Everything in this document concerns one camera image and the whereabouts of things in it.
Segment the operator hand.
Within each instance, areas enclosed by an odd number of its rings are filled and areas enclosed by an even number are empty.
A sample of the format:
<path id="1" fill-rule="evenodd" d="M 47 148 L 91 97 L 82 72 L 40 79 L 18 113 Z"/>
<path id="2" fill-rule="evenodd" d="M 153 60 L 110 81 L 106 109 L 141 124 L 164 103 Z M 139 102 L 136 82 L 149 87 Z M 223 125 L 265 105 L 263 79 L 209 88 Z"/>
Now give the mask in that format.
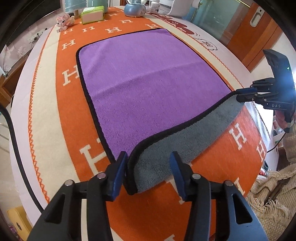
<path id="1" fill-rule="evenodd" d="M 276 122 L 278 124 L 278 126 L 282 129 L 287 128 L 288 124 L 285 121 L 285 114 L 283 111 L 281 110 L 276 110 L 275 111 L 275 117 L 276 117 Z"/>

